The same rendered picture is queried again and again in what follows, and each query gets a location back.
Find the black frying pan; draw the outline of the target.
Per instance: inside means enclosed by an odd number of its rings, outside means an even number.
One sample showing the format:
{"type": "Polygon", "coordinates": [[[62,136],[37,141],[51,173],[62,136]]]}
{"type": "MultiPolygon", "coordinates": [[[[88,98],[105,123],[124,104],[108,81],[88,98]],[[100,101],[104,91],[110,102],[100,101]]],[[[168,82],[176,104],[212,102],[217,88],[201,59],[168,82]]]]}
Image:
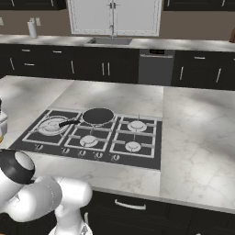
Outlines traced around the black frying pan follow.
{"type": "Polygon", "coordinates": [[[62,128],[71,124],[86,123],[93,127],[101,127],[106,123],[109,123],[114,118],[114,112],[108,108],[91,108],[83,112],[82,116],[77,119],[69,119],[59,123],[59,127],[62,128]]]}

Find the dark grey gas hob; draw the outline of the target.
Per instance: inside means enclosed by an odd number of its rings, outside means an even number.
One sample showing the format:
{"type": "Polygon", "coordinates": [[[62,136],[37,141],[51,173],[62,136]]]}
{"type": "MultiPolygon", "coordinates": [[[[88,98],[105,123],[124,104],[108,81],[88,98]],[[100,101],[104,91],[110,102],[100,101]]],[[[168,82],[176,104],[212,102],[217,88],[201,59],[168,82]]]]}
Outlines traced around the dark grey gas hob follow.
{"type": "Polygon", "coordinates": [[[109,162],[121,165],[159,170],[161,168],[162,119],[142,115],[115,114],[101,127],[86,123],[60,128],[59,123],[80,118],[82,110],[49,108],[45,110],[10,146],[12,150],[37,152],[88,161],[109,162]],[[43,144],[41,151],[36,151],[43,144]],[[63,148],[68,154],[62,154],[63,148]],[[84,157],[78,152],[86,150],[84,157]],[[101,159],[95,154],[103,152],[101,159]],[[118,162],[112,156],[118,154],[118,162]]]}

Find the black base cupboard run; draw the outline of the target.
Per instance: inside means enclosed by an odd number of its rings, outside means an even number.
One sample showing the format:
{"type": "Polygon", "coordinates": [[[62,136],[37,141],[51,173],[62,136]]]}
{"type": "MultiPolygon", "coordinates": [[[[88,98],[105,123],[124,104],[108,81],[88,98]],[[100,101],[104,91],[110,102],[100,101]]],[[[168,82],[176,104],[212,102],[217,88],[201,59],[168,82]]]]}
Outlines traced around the black base cupboard run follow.
{"type": "Polygon", "coordinates": [[[172,86],[235,91],[235,52],[177,50],[172,86]]]}
{"type": "Polygon", "coordinates": [[[136,84],[139,54],[138,49],[0,43],[0,77],[136,84]]]}

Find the grey dishwasher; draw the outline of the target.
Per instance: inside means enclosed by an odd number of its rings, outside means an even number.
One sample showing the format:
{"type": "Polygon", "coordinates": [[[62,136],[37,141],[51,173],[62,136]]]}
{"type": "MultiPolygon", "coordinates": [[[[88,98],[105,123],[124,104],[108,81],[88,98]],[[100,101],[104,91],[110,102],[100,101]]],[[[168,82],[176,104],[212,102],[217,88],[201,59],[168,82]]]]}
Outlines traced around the grey dishwasher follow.
{"type": "Polygon", "coordinates": [[[170,86],[173,74],[174,50],[141,49],[139,83],[170,86]]]}

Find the steel sink basin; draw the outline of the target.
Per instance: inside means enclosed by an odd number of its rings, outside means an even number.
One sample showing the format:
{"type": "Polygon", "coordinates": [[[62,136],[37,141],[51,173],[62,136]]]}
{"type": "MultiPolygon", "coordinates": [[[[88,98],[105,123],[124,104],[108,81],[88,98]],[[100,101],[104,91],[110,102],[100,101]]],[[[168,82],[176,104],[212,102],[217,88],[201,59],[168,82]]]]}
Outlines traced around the steel sink basin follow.
{"type": "Polygon", "coordinates": [[[103,45],[129,45],[132,38],[93,38],[88,44],[103,44],[103,45]]]}

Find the black drawer front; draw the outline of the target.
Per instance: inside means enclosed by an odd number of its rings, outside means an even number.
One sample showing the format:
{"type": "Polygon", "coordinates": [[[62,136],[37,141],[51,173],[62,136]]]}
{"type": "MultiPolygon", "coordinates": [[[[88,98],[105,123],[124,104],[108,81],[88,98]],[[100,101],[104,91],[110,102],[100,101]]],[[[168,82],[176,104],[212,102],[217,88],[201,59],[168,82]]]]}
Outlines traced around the black drawer front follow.
{"type": "Polygon", "coordinates": [[[165,218],[168,205],[163,202],[157,202],[133,196],[122,196],[94,191],[92,200],[89,203],[89,207],[91,209],[101,210],[114,215],[165,218]],[[135,210],[120,207],[115,204],[115,199],[117,199],[119,202],[129,205],[143,206],[145,204],[147,208],[146,210],[135,210]]]}

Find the silver sink tap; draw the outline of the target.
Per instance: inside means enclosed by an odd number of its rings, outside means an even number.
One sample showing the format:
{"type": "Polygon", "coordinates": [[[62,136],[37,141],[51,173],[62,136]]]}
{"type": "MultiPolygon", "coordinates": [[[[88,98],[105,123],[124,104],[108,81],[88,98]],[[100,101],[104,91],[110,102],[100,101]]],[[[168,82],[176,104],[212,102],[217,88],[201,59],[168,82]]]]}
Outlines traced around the silver sink tap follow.
{"type": "Polygon", "coordinates": [[[117,18],[117,10],[116,10],[116,1],[115,0],[110,0],[109,1],[109,11],[110,11],[110,30],[111,34],[110,37],[113,39],[117,35],[117,30],[116,30],[116,18],[117,18]]]}

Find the white framed window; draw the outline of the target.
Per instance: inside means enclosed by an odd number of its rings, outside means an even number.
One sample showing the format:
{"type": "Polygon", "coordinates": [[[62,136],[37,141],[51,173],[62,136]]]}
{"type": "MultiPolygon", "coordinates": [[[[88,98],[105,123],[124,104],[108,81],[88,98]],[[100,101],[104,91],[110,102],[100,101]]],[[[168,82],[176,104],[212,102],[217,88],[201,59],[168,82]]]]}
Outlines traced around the white framed window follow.
{"type": "MultiPolygon", "coordinates": [[[[110,0],[67,0],[74,35],[110,36],[110,0]]],[[[158,37],[162,0],[115,0],[117,36],[158,37]]]]}

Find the white paper towel roll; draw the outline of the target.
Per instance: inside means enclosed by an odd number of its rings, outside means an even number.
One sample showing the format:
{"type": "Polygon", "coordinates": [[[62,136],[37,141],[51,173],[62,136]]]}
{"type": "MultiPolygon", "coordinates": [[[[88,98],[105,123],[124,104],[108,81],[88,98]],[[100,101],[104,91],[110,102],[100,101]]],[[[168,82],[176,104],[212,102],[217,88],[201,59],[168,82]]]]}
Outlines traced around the white paper towel roll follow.
{"type": "Polygon", "coordinates": [[[32,38],[32,39],[35,39],[38,34],[37,34],[37,30],[36,30],[36,25],[34,22],[32,21],[29,21],[28,22],[28,32],[29,32],[29,36],[32,38]]]}

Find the black cupboard door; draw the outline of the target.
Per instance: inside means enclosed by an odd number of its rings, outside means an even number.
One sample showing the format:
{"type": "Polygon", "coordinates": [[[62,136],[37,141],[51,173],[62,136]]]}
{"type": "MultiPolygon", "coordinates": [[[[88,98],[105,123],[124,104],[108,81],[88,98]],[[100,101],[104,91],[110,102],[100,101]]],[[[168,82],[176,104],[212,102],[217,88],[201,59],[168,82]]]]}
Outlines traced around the black cupboard door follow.
{"type": "Polygon", "coordinates": [[[167,215],[177,235],[235,235],[235,215],[171,204],[167,215]]]}

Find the black wall cupboard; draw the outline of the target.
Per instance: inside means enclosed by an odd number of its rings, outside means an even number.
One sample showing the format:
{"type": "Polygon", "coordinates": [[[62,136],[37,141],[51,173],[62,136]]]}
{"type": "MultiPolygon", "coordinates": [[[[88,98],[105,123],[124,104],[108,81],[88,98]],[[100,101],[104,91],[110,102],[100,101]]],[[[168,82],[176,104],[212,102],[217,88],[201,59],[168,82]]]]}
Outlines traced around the black wall cupboard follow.
{"type": "Polygon", "coordinates": [[[235,0],[164,0],[163,10],[235,12],[235,0]]]}
{"type": "Polygon", "coordinates": [[[0,10],[63,10],[66,0],[0,0],[0,10]]]}

